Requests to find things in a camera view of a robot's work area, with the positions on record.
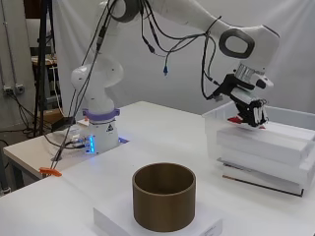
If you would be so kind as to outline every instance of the white curtain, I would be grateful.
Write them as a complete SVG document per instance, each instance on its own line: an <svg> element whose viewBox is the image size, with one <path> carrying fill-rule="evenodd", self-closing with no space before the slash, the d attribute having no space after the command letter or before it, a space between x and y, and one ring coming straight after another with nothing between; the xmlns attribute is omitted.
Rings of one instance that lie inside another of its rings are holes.
<svg viewBox="0 0 315 236"><path fill-rule="evenodd" d="M54 21L62 98L67 112L73 87L72 70L79 67L90 43L95 11L100 0L56 0ZM315 2L314 0L200 0L209 12L232 25L266 25L282 38L280 50L267 76L275 87L265 96L271 105L315 112ZM161 17L160 27L173 35L198 32ZM201 94L200 75L203 40L171 56L169 75L163 75L163 59L151 54L141 39L140 22L120 25L114 55L125 70L125 79L108 90L116 106L149 101L202 114L220 105ZM154 44L150 31L147 38ZM174 42L161 38L164 47ZM217 53L213 76L222 81L238 65L237 60Z"/></svg>

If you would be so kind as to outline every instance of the white plastic container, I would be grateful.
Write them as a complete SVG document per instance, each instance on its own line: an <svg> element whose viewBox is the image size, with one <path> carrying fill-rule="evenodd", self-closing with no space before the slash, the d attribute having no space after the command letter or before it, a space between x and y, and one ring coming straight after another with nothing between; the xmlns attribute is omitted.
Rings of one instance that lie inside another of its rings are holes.
<svg viewBox="0 0 315 236"><path fill-rule="evenodd" d="M267 106L266 111L271 122L306 129L299 129L299 131L308 133L315 131L314 114L272 106ZM218 159L221 157L221 147L217 145L217 131L225 127L235 126L228 122L227 119L236 116L237 113L238 111L234 102L229 102L203 115L205 118L208 153L210 158Z"/></svg>

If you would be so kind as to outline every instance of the desk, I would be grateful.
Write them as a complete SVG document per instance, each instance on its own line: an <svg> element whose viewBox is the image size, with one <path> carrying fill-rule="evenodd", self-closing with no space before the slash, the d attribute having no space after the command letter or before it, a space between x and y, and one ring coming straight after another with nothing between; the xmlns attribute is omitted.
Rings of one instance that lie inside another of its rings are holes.
<svg viewBox="0 0 315 236"><path fill-rule="evenodd" d="M117 127L129 144L67 168L60 178L46 178L1 198L1 233L105 236L94 226L93 207L131 191L132 175L143 165L163 161L192 169L197 195L233 218L223 236L315 232L301 233L315 229L315 191L301 199L221 178L221 165L208 158L201 116L138 102L122 109Z"/></svg>

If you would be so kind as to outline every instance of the white box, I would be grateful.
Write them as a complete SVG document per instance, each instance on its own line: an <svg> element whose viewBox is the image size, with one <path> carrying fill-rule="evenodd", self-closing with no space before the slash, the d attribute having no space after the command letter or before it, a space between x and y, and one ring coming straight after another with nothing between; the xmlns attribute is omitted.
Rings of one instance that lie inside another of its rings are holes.
<svg viewBox="0 0 315 236"><path fill-rule="evenodd" d="M271 122L288 125L300 131L305 129L308 130L308 132L315 131L314 114L271 106L266 106L266 110ZM227 119L236 116L237 113L235 104L231 101L203 115L205 118L209 158L218 159L221 157L221 147L217 145L217 131L225 127L234 127L232 123L227 122Z"/></svg>
<svg viewBox="0 0 315 236"><path fill-rule="evenodd" d="M299 197L303 195L303 188L300 185L280 179L271 175L267 175L255 170L247 169L242 166L229 166L223 167L223 177L228 179L236 179L247 182L249 184L258 185L261 187L267 187L276 191L286 192L294 194Z"/></svg>
<svg viewBox="0 0 315 236"><path fill-rule="evenodd" d="M297 183L305 190L310 188L315 174L314 149L297 167L226 147L222 149L221 160Z"/></svg>
<svg viewBox="0 0 315 236"><path fill-rule="evenodd" d="M219 130L217 132L217 144L291 166L299 166L314 146L313 142L304 139L240 127L227 127Z"/></svg>
<svg viewBox="0 0 315 236"><path fill-rule="evenodd" d="M124 195L94 208L94 223L109 236L220 236L222 218L201 203L196 216L186 228L171 233L156 233L140 226L134 219L132 195Z"/></svg>

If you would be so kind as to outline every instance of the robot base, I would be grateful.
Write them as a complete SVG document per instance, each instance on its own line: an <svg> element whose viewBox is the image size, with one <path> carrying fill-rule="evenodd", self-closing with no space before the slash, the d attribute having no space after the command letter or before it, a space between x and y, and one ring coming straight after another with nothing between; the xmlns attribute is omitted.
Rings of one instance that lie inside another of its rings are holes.
<svg viewBox="0 0 315 236"><path fill-rule="evenodd" d="M119 146L115 120L90 121L87 152L101 154Z"/></svg>

